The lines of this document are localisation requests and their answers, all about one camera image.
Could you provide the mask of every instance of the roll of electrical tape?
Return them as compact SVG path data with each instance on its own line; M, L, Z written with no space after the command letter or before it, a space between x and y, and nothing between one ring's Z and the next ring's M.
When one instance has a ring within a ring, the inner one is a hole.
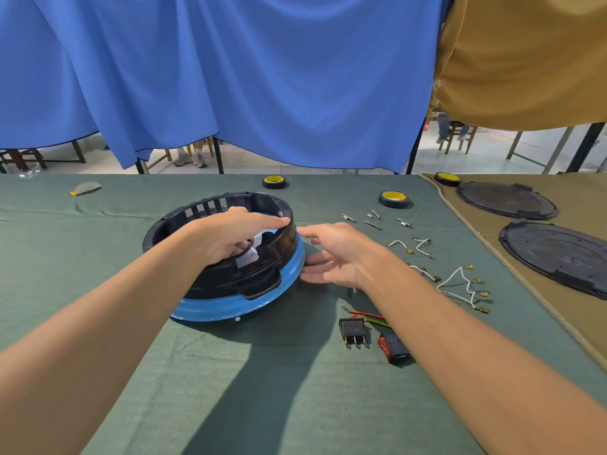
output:
M449 172L437 172L434 175L434 180L447 187L456 187L461 183L461 179L457 175Z
M379 194L379 204L393 209L403 209L411 205L411 198L400 191L388 190Z
M272 190L278 190L287 186L286 179L282 175L269 175L263 179L263 186Z

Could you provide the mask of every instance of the black handle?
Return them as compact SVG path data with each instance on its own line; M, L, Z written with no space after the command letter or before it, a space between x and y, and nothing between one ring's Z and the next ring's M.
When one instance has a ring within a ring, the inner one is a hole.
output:
M277 267L271 266L247 279L234 283L234 290L247 300L254 300L276 289L282 282L282 276Z

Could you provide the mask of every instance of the blue ring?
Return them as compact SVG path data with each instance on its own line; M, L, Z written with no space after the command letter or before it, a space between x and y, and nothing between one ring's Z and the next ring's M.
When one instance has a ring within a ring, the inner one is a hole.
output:
M184 298L180 301L171 317L180 321L209 322L235 318L250 313L269 304L280 297L295 282L302 271L305 261L304 243L297 234L297 247L293 257L280 270L282 282L274 290L255 300L247 300L242 295L213 298L210 300L192 300Z

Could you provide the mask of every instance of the shoe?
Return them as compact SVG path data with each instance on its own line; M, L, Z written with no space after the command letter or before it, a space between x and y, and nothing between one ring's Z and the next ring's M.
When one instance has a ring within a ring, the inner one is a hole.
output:
M173 161L173 164L175 166L184 166L186 164L189 164L190 162L192 162L192 157L186 154L181 154L178 153L177 154L177 159Z
M202 156L201 152L196 152L194 154L194 162L196 163L196 166L198 166L198 168L207 167L205 163L205 158L204 156Z

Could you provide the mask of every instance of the person's left hand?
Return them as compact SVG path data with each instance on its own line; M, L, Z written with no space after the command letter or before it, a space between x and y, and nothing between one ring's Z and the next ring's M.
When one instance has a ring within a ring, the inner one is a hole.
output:
M291 219L249 212L246 207L230 207L226 212L191 221L183 228L201 237L207 265L237 255L249 245L247 240L263 229L278 229Z

